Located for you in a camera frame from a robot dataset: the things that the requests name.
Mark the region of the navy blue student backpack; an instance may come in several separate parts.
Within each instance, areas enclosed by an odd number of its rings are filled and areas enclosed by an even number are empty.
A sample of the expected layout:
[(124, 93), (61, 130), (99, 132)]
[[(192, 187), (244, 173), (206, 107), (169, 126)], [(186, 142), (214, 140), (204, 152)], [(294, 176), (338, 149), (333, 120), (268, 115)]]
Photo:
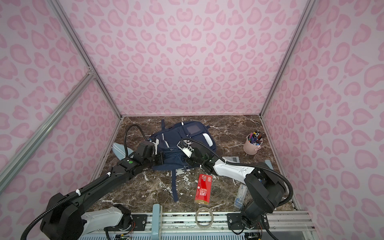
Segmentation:
[(149, 141), (155, 144), (157, 154), (162, 158), (162, 164), (152, 167), (154, 171), (170, 171), (172, 173), (172, 195), (174, 202), (179, 201), (176, 186), (176, 171), (178, 169), (193, 169), (198, 165), (188, 160), (183, 151), (186, 145), (198, 141), (210, 148), (217, 150), (217, 144), (209, 132), (209, 126), (198, 121), (180, 122), (170, 128), (165, 127), (162, 120), (162, 130), (150, 136)]

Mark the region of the red rectangular box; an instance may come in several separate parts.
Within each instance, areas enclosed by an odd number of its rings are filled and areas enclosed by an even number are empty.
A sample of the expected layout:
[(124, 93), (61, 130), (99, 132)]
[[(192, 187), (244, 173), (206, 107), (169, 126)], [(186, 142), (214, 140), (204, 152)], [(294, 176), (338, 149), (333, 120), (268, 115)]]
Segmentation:
[(212, 183), (212, 176), (200, 174), (195, 195), (195, 203), (202, 205), (210, 204)]

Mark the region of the clear plastic pen case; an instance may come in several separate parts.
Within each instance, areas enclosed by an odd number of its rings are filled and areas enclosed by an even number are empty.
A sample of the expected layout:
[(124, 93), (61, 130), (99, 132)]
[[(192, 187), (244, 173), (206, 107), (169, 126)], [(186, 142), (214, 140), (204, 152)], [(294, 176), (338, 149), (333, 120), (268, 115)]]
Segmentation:
[(234, 207), (237, 208), (237, 209), (241, 209), (243, 207), (243, 204), (244, 204), (244, 201), (245, 201), (245, 198), (246, 198), (246, 195), (247, 195), (247, 186), (246, 185), (243, 185), (241, 184), (239, 189), (238, 189), (238, 193), (237, 193), (237, 196), (235, 198), (235, 201), (234, 201)]

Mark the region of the light blue pencil pouch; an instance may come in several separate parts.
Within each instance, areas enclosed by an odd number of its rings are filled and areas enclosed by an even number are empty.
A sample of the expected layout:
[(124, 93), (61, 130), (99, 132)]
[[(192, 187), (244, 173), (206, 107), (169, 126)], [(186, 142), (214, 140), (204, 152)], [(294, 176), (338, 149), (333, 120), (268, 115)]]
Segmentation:
[(113, 143), (112, 151), (119, 160), (123, 160), (126, 158), (126, 150), (128, 152), (128, 155), (133, 152), (132, 149), (126, 148), (124, 147), (124, 145)]

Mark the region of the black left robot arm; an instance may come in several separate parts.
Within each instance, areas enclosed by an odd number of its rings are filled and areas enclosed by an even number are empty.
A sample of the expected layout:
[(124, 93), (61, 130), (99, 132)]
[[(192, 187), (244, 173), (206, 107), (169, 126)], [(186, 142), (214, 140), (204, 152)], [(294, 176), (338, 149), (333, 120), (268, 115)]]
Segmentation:
[(82, 215), (95, 202), (144, 170), (164, 162), (162, 140), (163, 138), (150, 137), (140, 143), (131, 154), (126, 154), (105, 175), (67, 195), (58, 193), (51, 197), (46, 210), (27, 226), (21, 239), (27, 239), (33, 227), (40, 224), (40, 230), (50, 240), (77, 240), (87, 223)]

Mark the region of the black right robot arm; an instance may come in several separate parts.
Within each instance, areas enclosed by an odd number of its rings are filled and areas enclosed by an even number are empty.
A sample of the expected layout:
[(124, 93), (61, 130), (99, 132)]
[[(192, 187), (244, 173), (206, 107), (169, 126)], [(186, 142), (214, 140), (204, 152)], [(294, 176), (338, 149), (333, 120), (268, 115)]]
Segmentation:
[(235, 163), (216, 154), (211, 148), (193, 139), (182, 139), (178, 148), (187, 156), (187, 163), (199, 166), (207, 174), (227, 177), (246, 185), (252, 200), (242, 208), (240, 219), (229, 225), (231, 231), (254, 227), (266, 229), (266, 214), (285, 205), (293, 197), (293, 186), (279, 172), (267, 164)]

